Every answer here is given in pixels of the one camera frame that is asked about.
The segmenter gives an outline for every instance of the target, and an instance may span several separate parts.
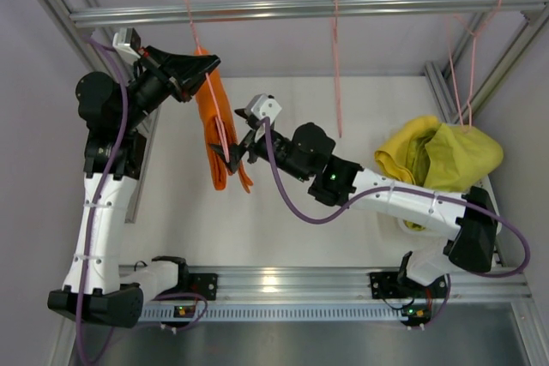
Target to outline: metal frame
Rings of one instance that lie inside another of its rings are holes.
[[[366,267],[190,267],[191,273],[216,273],[214,312],[205,321],[397,321],[397,311],[371,294]],[[509,270],[497,267],[494,273]],[[133,267],[121,267],[121,275]],[[523,274],[485,279],[471,273],[452,274],[450,303],[531,303]],[[183,321],[173,308],[182,301],[150,302],[140,321]],[[403,303],[398,299],[389,303]]]
[[[66,0],[38,0],[61,33],[68,40],[75,53],[91,70],[106,70],[100,57],[81,38],[81,33],[69,18],[71,7]]]
[[[105,70],[106,67],[93,49],[81,39],[83,28],[104,27],[108,36],[111,33],[109,27],[187,21],[183,5],[105,9],[98,7],[97,0],[85,0],[89,6],[88,9],[73,10],[66,0],[39,0],[39,2],[74,48],[77,56],[92,70]],[[497,0],[339,0],[339,16],[456,12],[482,14],[492,10],[496,3]],[[530,46],[547,27],[547,22],[549,22],[549,6],[547,4],[549,4],[549,0],[504,0],[502,10],[525,12],[523,14],[527,21],[476,93],[473,100],[475,113],[478,113],[495,95],[508,73],[516,67]],[[244,21],[329,17],[334,14],[335,6],[333,0],[203,3],[195,4],[192,11],[196,21]],[[476,15],[471,24],[473,27],[478,26],[482,19],[483,15]],[[454,55],[455,61],[459,60],[463,51],[467,49],[468,41],[467,37],[463,36],[458,42]],[[453,119],[455,121],[457,119],[455,104],[444,83],[441,70],[435,63],[427,63],[425,76],[443,113],[444,120]],[[379,269],[284,269],[272,267],[192,269],[196,273],[203,270],[216,271],[220,275],[218,300],[212,304],[212,308],[218,309],[220,314],[224,314],[221,315],[223,318],[228,318],[227,313],[234,317],[234,312],[227,311],[235,310],[234,305],[237,304],[241,305],[240,308],[242,305],[255,306],[256,308],[259,305],[267,305],[270,308],[278,305],[278,308],[281,308],[281,305],[284,304],[298,305],[301,309],[306,305],[328,305],[328,307],[355,305],[350,310],[356,310],[356,305],[360,308],[367,306],[368,309],[380,309],[381,304],[384,304],[372,302],[367,284],[366,274]],[[545,331],[540,324],[523,276],[493,281],[464,273],[454,275],[453,279],[451,303],[511,303],[531,363],[533,365],[547,364],[549,350],[547,350]],[[378,312],[378,314],[381,314],[381,317],[386,315],[388,319],[395,319],[391,317],[392,314],[387,312]],[[67,343],[72,339],[74,339],[74,324],[63,321],[59,331],[59,340],[51,354],[52,364],[56,363],[58,359],[66,358],[67,353],[60,352],[68,349]]]
[[[479,13],[473,16],[473,18],[469,21],[468,25],[471,27],[473,31],[477,30],[480,27],[480,24],[484,19],[487,17],[487,13]],[[460,37],[460,39],[457,41],[457,45],[455,46],[452,59],[454,61],[454,64],[458,64],[460,59],[463,56],[463,52],[471,45],[473,42],[471,36],[469,35],[467,30],[463,30],[463,34]],[[443,71],[443,77],[444,79],[448,79],[451,75],[451,70],[449,66],[449,62],[444,67]]]
[[[541,10],[549,0],[503,0],[501,10]],[[338,0],[338,16],[424,15],[488,12],[498,0]],[[302,19],[334,15],[334,0],[279,0],[272,2],[195,3],[193,20],[256,21]],[[113,27],[189,21],[184,5],[76,10],[70,19],[77,27]]]
[[[513,69],[518,66],[518,63],[526,56],[535,40],[549,27],[549,3],[535,19],[526,17],[525,20],[510,46],[504,51],[490,74],[474,94],[471,100],[471,108],[475,116],[478,116],[486,104],[493,99],[504,84],[507,76],[510,75]],[[467,117],[468,113],[469,110],[465,105],[462,108],[463,117]],[[458,120],[459,116],[455,114],[452,118],[452,123],[457,123]]]

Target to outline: white floor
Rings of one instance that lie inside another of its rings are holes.
[[[232,108],[258,93],[273,94],[283,112],[276,129],[292,138],[297,126],[314,122],[336,140],[335,154],[377,170],[374,151],[407,120],[437,114],[423,77],[341,79],[343,138],[337,138],[332,78],[224,80]],[[235,117],[238,136],[247,131]],[[218,192],[211,183],[202,123],[196,104],[167,100],[160,120],[135,224],[124,228],[121,263],[175,255],[189,264],[221,266],[398,266],[402,255],[430,240],[408,235],[396,220],[349,210],[328,225],[308,225],[282,201],[268,164],[246,170],[251,195],[238,177]],[[314,217],[334,211],[307,195],[308,183],[284,176],[293,201]]]

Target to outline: black mounting plate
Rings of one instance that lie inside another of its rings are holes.
[[[189,291],[203,295],[208,300],[215,300],[217,297],[217,274],[216,273],[189,273]]]
[[[428,286],[416,284],[401,285],[397,282],[397,271],[369,273],[371,296],[373,299],[425,299],[428,289],[433,299],[442,299],[446,296],[448,287],[444,276],[441,276]]]

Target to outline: white wall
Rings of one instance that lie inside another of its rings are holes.
[[[35,0],[0,0],[2,364],[44,364],[81,216],[86,139],[75,84],[86,73]]]

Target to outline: gray wall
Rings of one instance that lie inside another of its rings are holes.
[[[524,21],[520,16],[498,15],[479,40],[476,85],[490,69]],[[457,73],[461,95],[469,83],[470,54]],[[549,186],[549,30],[510,75],[498,96],[478,115],[476,125],[499,141],[504,162],[492,173],[492,185],[501,213],[517,225],[532,246],[532,262],[526,271],[528,283],[549,329],[549,229],[546,188]],[[520,263],[522,248],[515,239],[502,235],[504,257]]]
[[[81,216],[84,124],[75,84],[86,69],[35,0],[0,0],[0,339],[2,364],[44,364]]]
[[[532,261],[526,271],[534,300],[549,329],[549,31],[510,76],[503,89],[480,113],[478,125],[504,148],[504,162],[492,173],[499,209],[527,236]],[[502,235],[503,254],[511,264],[522,260],[522,248]]]

